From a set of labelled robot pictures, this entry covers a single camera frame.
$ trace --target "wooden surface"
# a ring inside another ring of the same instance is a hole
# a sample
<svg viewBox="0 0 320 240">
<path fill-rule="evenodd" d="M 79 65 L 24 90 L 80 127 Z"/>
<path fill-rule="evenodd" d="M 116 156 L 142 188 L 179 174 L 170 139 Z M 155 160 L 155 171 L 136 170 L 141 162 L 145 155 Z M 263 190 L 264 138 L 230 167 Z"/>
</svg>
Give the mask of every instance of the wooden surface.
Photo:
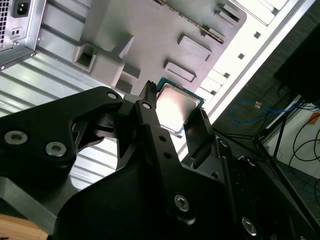
<svg viewBox="0 0 320 240">
<path fill-rule="evenodd" d="M 0 239 L 46 240 L 48 235 L 30 221 L 0 214 Z"/>
</svg>

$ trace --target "dark floor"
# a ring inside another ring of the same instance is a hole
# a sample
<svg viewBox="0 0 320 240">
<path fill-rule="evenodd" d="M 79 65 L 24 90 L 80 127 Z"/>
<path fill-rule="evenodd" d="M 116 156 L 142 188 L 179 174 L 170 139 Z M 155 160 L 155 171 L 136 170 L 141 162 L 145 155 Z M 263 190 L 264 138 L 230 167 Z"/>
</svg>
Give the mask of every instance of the dark floor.
<svg viewBox="0 0 320 240">
<path fill-rule="evenodd" d="M 232 142 L 231 140 L 228 140 L 226 138 L 223 138 L 223 139 L 226 142 L 228 142 L 228 144 L 231 147 L 232 154 L 236 158 L 239 158 L 241 156 L 248 156 L 248 157 L 257 159 L 257 158 L 260 157 L 260 155 L 253 154 L 252 152 L 244 149 L 243 147 L 238 146 L 236 143 Z M 242 139 L 241 143 L 245 144 L 246 146 L 250 147 L 252 150 L 256 151 L 256 149 L 254 147 L 254 144 L 250 140 L 243 140 Z M 282 192 L 286 192 L 285 187 L 282 185 L 282 183 L 273 174 L 273 172 L 271 171 L 269 165 L 266 164 L 266 163 L 263 163 L 263 162 L 259 162 L 259 164 L 263 168 L 263 170 L 273 179 L 275 184 L 282 190 Z M 304 173 L 302 171 L 299 171 L 299 170 L 297 170 L 297 169 L 295 169 L 293 167 L 291 168 L 291 170 L 289 170 L 289 167 L 286 164 L 282 163 L 282 162 L 279 162 L 278 164 L 280 165 L 282 171 L 284 173 L 286 173 L 285 174 L 286 177 L 288 178 L 290 183 L 293 185 L 293 187 L 295 188 L 297 193 L 300 195 L 302 200 L 305 202 L 307 207 L 313 213 L 314 217 L 320 223 L 320 206 L 317 204 L 317 201 L 316 201 L 316 198 L 315 198 L 315 194 L 314 194 L 314 188 L 309 186 L 309 185 L 307 185 L 305 187 L 305 182 L 309 181 L 308 183 L 311 184 L 312 186 L 314 186 L 314 184 L 317 181 L 317 179 L 314 178 L 314 177 L 311 177 L 310 175 L 308 175 L 308 174 L 306 174 L 306 173 Z"/>
</svg>

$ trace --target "screw hole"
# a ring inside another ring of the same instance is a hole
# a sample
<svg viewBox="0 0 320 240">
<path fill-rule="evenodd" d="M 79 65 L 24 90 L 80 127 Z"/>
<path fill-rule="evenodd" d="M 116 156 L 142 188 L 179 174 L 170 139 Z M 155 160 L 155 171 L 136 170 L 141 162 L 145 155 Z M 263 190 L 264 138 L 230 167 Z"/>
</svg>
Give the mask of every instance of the screw hole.
<svg viewBox="0 0 320 240">
<path fill-rule="evenodd" d="M 166 142 L 167 139 L 164 137 L 164 136 L 160 136 L 159 139 L 162 141 L 162 142 Z"/>
<path fill-rule="evenodd" d="M 165 152 L 165 153 L 164 153 L 164 156 L 165 156 L 167 159 L 171 159 L 171 158 L 172 158 L 171 154 L 168 153 L 168 152 Z"/>
<path fill-rule="evenodd" d="M 20 140 L 22 140 L 22 136 L 19 135 L 19 134 L 13 134 L 13 135 L 11 136 L 11 139 L 12 139 L 13 141 L 20 141 Z"/>
<path fill-rule="evenodd" d="M 58 145 L 54 145 L 54 146 L 52 146 L 52 151 L 54 151 L 54 152 L 60 152 L 61 151 L 61 147 L 60 146 L 58 146 Z"/>
</svg>

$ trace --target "blue cable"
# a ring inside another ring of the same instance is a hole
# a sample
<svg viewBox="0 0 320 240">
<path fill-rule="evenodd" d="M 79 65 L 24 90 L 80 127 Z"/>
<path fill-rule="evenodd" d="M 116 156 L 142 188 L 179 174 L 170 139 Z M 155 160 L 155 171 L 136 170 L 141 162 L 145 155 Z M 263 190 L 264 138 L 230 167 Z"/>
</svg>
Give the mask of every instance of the blue cable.
<svg viewBox="0 0 320 240">
<path fill-rule="evenodd" d="M 312 177 L 310 177 L 309 180 L 306 183 L 304 183 L 303 191 L 306 192 L 306 193 L 309 193 L 309 194 L 315 194 L 315 191 L 307 190 L 307 185 L 308 185 L 308 183 L 310 182 L 311 179 L 312 179 Z"/>
<path fill-rule="evenodd" d="M 269 117 L 269 116 L 271 116 L 271 115 L 290 112 L 290 111 L 292 111 L 294 108 L 297 107 L 296 105 L 293 105 L 292 107 L 290 107 L 290 108 L 287 109 L 287 110 L 285 110 L 285 109 L 283 109 L 283 110 L 273 110 L 273 109 L 271 109 L 271 108 L 269 108 L 269 107 L 267 107 L 267 106 L 261 105 L 261 106 L 260 106 L 260 109 L 264 109 L 264 110 L 266 110 L 266 111 L 268 111 L 268 112 L 272 112 L 272 113 L 269 113 L 269 114 L 267 114 L 267 115 L 265 115 L 265 116 L 262 116 L 262 117 L 260 117 L 260 118 L 258 118 L 258 119 L 256 119 L 256 120 L 253 120 L 253 121 L 240 122 L 240 121 L 234 120 L 233 117 L 232 117 L 232 110 L 234 109 L 235 106 L 237 106 L 237 105 L 239 105 L 239 104 L 257 104 L 257 102 L 256 102 L 256 101 L 252 101 L 252 100 L 244 100 L 244 101 L 238 101 L 238 102 L 236 102 L 236 103 L 231 107 L 230 112 L 229 112 L 230 119 L 231 119 L 231 121 L 234 122 L 235 124 L 253 124 L 253 123 L 259 122 L 260 120 L 265 119 L 265 118 L 267 118 L 267 117 Z"/>
</svg>

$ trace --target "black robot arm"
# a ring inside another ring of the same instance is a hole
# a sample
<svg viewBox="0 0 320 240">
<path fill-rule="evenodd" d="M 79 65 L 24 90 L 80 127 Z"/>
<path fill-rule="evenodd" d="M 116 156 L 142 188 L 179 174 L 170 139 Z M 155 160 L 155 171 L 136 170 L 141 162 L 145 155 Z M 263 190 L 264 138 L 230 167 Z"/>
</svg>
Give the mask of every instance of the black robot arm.
<svg viewBox="0 0 320 240">
<path fill-rule="evenodd" d="M 150 81 L 124 99 L 98 87 L 0 118 L 0 198 L 52 240 L 320 239 L 312 215 L 254 159 L 235 159 L 204 110 L 184 125 L 193 164 L 181 164 L 156 98 Z M 77 153 L 105 137 L 117 139 L 116 172 L 78 192 Z"/>
</svg>

